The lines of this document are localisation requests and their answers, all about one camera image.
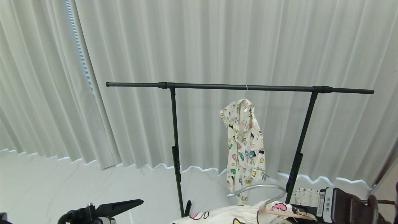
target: basket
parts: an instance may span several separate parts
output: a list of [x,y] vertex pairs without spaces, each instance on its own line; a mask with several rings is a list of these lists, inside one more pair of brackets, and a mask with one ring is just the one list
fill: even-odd
[[296,190],[296,204],[310,207],[318,207],[319,191],[299,188]]

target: white marble floor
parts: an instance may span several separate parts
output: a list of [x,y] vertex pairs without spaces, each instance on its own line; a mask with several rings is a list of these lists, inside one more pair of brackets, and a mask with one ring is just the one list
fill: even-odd
[[[182,173],[184,203],[192,201],[192,212],[236,204],[227,198],[225,173],[214,169],[202,171],[191,167]],[[285,186],[287,175],[268,178],[266,183]],[[360,198],[370,189],[363,182],[338,179],[334,184],[319,178],[315,182],[299,175],[296,188],[322,189],[339,187]],[[272,197],[275,189],[252,190],[248,204]],[[179,217],[174,169],[163,165],[155,169],[122,166],[100,170],[96,162],[88,165],[69,159],[46,159],[38,155],[0,153],[0,212],[8,220],[20,223],[56,223],[69,210],[83,208],[93,202],[98,206],[124,200],[142,199],[144,204],[116,216],[119,224],[162,224]]]

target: black metal clothes rack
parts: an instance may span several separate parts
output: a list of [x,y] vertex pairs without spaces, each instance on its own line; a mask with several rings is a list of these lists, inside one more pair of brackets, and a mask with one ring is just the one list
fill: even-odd
[[189,215],[191,209],[191,201],[189,200],[187,206],[183,206],[181,193],[181,170],[179,161],[179,147],[178,147],[178,130],[177,130],[177,109],[176,109],[176,88],[197,88],[197,89],[228,89],[228,90],[262,90],[262,91],[288,91],[288,92],[311,92],[310,103],[308,105],[307,114],[305,115],[304,124],[301,130],[300,139],[297,144],[296,154],[290,170],[289,179],[286,184],[286,203],[290,203],[293,189],[296,183],[298,170],[301,165],[303,154],[301,148],[304,143],[305,134],[310,123],[312,111],[314,109],[315,100],[319,93],[358,93],[358,94],[373,94],[374,90],[369,89],[352,89],[352,88],[333,88],[329,86],[259,86],[259,85],[231,85],[231,84],[193,84],[193,83],[110,83],[106,86],[116,87],[157,87],[163,89],[170,89],[172,98],[172,114],[173,114],[173,128],[174,128],[174,146],[172,147],[174,173],[176,175],[177,191],[181,217]]

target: white garment with cartoon print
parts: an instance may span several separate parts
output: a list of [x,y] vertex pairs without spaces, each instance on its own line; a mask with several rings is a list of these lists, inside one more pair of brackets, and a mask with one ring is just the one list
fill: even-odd
[[[227,184],[231,192],[252,184],[253,178],[265,180],[263,135],[254,116],[254,105],[247,99],[230,103],[220,111],[228,132]],[[249,191],[238,197],[246,204]]]
[[[217,223],[217,224],[289,224],[286,220],[289,216],[280,216],[275,214],[260,214],[258,211],[263,207],[265,201],[261,201],[254,206],[234,205],[224,208],[217,208],[207,212],[199,212],[191,214],[187,217],[175,220],[170,224],[201,224],[201,223]],[[301,214],[316,220],[312,214],[301,212],[289,204],[274,201],[266,206],[267,210],[287,213]]]

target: white curtain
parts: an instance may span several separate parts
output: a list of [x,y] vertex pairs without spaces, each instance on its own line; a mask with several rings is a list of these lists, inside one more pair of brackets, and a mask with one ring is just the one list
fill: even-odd
[[1,149],[118,164],[65,1],[0,1],[0,21]]

